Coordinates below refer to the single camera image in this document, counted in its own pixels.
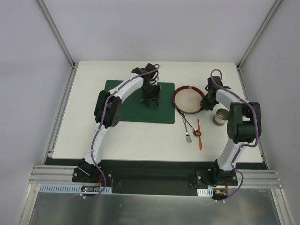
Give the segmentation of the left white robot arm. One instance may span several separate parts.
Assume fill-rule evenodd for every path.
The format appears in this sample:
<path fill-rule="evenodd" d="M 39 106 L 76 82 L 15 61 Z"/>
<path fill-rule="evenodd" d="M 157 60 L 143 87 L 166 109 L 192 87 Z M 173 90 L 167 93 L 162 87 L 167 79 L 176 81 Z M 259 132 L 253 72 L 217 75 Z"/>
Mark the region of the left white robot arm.
<path fill-rule="evenodd" d="M 102 160 L 105 136 L 115 127 L 122 114 L 122 104 L 136 90 L 142 91 L 141 102 L 147 107 L 155 103 L 159 107 L 161 86 L 158 85 L 159 64 L 148 63 L 146 67 L 136 67 L 129 78 L 115 88 L 100 91 L 94 110 L 96 130 L 90 149 L 74 169 L 73 182 L 97 182 L 104 179 L 99 163 Z"/>

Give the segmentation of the red rimmed beige plate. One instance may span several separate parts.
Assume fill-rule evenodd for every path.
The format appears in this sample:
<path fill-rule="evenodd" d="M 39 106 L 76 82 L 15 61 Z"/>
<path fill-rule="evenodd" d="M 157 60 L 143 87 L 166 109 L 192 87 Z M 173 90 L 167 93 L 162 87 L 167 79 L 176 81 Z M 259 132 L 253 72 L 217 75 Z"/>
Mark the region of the red rimmed beige plate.
<path fill-rule="evenodd" d="M 204 99 L 204 93 L 194 86 L 181 86 L 172 95 L 175 108 L 186 114 L 197 114 L 202 111 L 200 102 Z"/>

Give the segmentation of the steel cup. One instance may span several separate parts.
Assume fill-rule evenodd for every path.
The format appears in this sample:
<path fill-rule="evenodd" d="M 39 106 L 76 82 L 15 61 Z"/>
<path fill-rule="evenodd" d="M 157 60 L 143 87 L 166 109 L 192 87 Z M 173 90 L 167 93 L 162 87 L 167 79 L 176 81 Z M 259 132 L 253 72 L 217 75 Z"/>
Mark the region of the steel cup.
<path fill-rule="evenodd" d="M 217 126 L 223 126 L 227 121 L 229 117 L 229 111 L 224 108 L 220 108 L 216 111 L 214 117 L 213 117 L 213 123 Z"/>

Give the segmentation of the green placemat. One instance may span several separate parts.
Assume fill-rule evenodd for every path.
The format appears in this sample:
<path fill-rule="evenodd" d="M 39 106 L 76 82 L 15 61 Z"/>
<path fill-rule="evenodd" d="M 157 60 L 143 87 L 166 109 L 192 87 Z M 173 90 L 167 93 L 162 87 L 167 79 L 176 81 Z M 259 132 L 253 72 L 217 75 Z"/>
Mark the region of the green placemat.
<path fill-rule="evenodd" d="M 172 96 L 175 84 L 171 82 L 158 84 L 160 86 L 158 105 L 155 101 L 151 101 L 150 106 L 142 103 L 142 89 L 137 89 L 121 104 L 121 111 L 117 114 L 119 121 L 174 124 L 175 109 Z"/>

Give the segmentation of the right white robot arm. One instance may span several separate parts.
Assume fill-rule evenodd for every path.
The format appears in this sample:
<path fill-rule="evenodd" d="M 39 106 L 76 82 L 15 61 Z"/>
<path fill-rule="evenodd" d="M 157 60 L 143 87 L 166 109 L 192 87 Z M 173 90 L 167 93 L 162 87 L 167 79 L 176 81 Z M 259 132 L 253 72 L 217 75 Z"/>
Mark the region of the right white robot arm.
<path fill-rule="evenodd" d="M 213 187 L 230 181 L 236 175 L 234 169 L 237 160 L 245 147 L 255 147 L 258 144 L 262 130 L 260 104 L 242 99 L 223 85 L 220 76 L 211 75 L 208 78 L 207 94 L 200 106 L 203 111 L 211 111 L 219 103 L 229 111 L 228 141 L 212 168 L 201 176 L 204 184 Z"/>

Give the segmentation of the silver fork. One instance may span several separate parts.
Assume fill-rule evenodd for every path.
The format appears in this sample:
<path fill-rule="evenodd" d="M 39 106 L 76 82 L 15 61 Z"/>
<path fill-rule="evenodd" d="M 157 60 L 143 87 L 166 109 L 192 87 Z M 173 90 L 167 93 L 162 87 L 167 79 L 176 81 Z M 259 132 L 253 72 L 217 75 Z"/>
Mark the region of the silver fork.
<path fill-rule="evenodd" d="M 183 124 L 184 124 L 185 131 L 186 131 L 186 135 L 185 135 L 186 142 L 187 142 L 187 143 L 192 143 L 191 136 L 190 136 L 189 133 L 188 133 L 187 123 L 186 123 L 185 115 L 184 115 L 184 114 L 182 114 L 182 120 L 183 120 Z"/>

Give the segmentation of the copper spoon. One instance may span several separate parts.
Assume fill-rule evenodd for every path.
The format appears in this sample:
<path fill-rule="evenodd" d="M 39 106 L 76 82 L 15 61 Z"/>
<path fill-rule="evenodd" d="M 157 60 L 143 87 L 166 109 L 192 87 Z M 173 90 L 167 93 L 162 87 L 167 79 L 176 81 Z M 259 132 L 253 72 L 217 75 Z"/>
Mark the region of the copper spoon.
<path fill-rule="evenodd" d="M 192 128 L 194 136 L 199 137 L 199 134 L 200 134 L 200 133 L 199 133 L 198 129 L 194 128 L 194 127 L 188 122 L 188 120 L 187 120 L 186 118 L 185 118 L 185 120 L 186 120 L 186 123 Z"/>

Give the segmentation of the orange knife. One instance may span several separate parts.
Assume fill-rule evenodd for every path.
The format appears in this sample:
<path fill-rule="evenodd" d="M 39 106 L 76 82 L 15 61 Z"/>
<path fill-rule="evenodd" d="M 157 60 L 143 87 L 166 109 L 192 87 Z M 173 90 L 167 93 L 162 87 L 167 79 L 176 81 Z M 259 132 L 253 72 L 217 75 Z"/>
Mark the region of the orange knife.
<path fill-rule="evenodd" d="M 200 120 L 199 118 L 197 118 L 197 126 L 198 126 L 198 131 L 199 131 L 199 150 L 201 151 L 203 149 L 203 143 L 202 143 L 202 139 L 201 139 L 201 128 L 200 128 Z"/>

